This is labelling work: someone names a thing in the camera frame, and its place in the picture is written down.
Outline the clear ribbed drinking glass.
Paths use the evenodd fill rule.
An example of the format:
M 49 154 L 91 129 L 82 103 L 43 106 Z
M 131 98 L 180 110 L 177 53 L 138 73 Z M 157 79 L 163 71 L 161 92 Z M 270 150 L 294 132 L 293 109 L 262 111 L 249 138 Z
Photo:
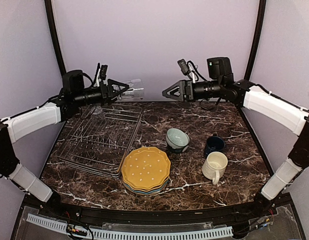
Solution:
M 90 111 L 90 118 L 93 122 L 101 122 L 106 116 L 104 109 L 101 106 L 96 106 Z

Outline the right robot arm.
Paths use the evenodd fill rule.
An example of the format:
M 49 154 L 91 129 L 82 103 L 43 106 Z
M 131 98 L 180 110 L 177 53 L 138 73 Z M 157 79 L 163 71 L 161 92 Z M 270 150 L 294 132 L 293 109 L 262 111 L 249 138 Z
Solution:
M 298 139 L 287 159 L 273 176 L 256 193 L 249 212 L 260 217 L 273 204 L 277 195 L 303 170 L 309 167 L 309 109 L 291 103 L 266 90 L 262 85 L 242 79 L 234 80 L 228 57 L 207 59 L 210 80 L 203 78 L 192 61 L 178 60 L 178 65 L 187 80 L 179 80 L 162 91 L 162 96 L 180 102 L 193 102 L 218 98 L 246 108 L 283 125 Z

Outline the metal wire dish rack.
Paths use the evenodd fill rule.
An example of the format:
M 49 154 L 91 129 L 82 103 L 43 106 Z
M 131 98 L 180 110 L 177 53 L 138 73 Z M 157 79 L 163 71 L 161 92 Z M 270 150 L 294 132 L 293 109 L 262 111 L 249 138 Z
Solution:
M 123 162 L 132 149 L 143 109 L 134 103 L 101 106 L 105 119 L 93 122 L 84 106 L 69 119 L 53 156 L 70 167 L 94 175 L 118 179 Z

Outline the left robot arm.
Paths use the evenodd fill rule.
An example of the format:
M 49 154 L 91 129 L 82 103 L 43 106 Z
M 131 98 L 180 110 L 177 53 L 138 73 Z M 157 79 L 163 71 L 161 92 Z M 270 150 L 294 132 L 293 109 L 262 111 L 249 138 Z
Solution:
M 82 70 L 72 70 L 62 76 L 62 88 L 58 95 L 44 104 L 0 119 L 0 178 L 7 178 L 27 193 L 46 203 L 45 209 L 54 218 L 65 214 L 65 206 L 52 198 L 53 190 L 34 173 L 24 167 L 16 157 L 13 144 L 21 138 L 44 127 L 65 122 L 88 105 L 112 104 L 129 90 L 126 83 L 106 78 L 107 65 L 99 66 L 96 76 L 85 87 Z

